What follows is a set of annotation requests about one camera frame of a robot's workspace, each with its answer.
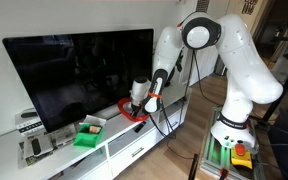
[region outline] red button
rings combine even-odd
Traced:
[[[236,144],[235,145],[235,152],[239,156],[244,156],[245,154],[245,147],[243,144]]]

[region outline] green box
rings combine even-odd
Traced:
[[[74,140],[75,146],[84,146],[84,147],[91,147],[95,148],[98,141],[101,139],[103,134],[103,127],[101,127],[101,130],[98,134],[91,134],[89,133],[90,126],[96,126],[91,124],[83,124],[81,129],[78,131],[76,138]]]

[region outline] tv stand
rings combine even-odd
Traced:
[[[172,84],[163,91],[166,114],[173,129],[184,122],[191,89],[188,88],[182,117],[182,97],[185,85]],[[162,112],[152,114],[159,129],[168,134]],[[108,120],[96,148],[69,145],[32,166],[18,168],[18,143],[23,137],[17,131],[0,136],[0,179],[114,179],[120,172],[150,150],[164,137],[149,119],[136,133],[140,123],[129,121],[119,114]]]

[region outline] drawer handle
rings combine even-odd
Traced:
[[[132,154],[132,157],[136,156],[138,153],[140,153],[140,152],[143,151],[143,150],[144,150],[143,147],[139,148],[137,151],[135,151],[135,152]]]
[[[176,124],[178,124],[177,121],[175,121],[175,123],[173,123],[171,126],[174,127]]]

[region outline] television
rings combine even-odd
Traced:
[[[48,132],[129,97],[152,76],[153,29],[9,37],[4,47]]]

